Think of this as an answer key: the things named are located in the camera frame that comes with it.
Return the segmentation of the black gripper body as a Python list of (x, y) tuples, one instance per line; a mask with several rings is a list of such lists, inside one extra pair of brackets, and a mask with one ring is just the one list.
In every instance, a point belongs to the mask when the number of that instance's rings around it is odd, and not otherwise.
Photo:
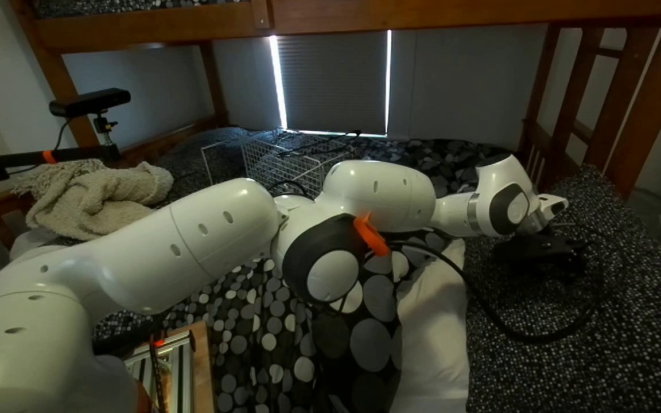
[(513, 265), (524, 263), (564, 263), (578, 257), (577, 246), (566, 237), (552, 231), (516, 233), (495, 246), (495, 259)]

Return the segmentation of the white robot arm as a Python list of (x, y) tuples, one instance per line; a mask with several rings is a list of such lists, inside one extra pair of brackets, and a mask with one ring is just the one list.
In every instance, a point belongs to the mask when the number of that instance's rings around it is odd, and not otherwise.
[(114, 309), (159, 314), (258, 254), (300, 299), (332, 303), (395, 233), (537, 233), (569, 207), (513, 156), (476, 175), (474, 191), (439, 194), (413, 168), (340, 160), (316, 197), (236, 176), (94, 241), (21, 254), (0, 268), (0, 413), (148, 413), (126, 362), (91, 351), (91, 326)]

